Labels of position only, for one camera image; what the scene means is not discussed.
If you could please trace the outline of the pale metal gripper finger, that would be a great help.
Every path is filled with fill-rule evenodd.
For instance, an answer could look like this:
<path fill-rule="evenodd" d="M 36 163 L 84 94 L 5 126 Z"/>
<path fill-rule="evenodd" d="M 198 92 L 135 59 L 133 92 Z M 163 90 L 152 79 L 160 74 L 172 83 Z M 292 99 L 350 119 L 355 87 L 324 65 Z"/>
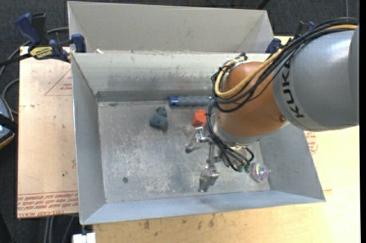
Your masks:
<path fill-rule="evenodd" d="M 191 153 L 203 147 L 203 144 L 211 142 L 212 139 L 203 131 L 195 130 L 185 144 L 185 153 Z"/>
<path fill-rule="evenodd" d="M 198 191 L 201 193 L 207 192 L 215 184 L 219 176 L 220 173 L 216 169 L 215 161 L 207 159 L 206 165 L 202 168 L 200 174 Z"/>

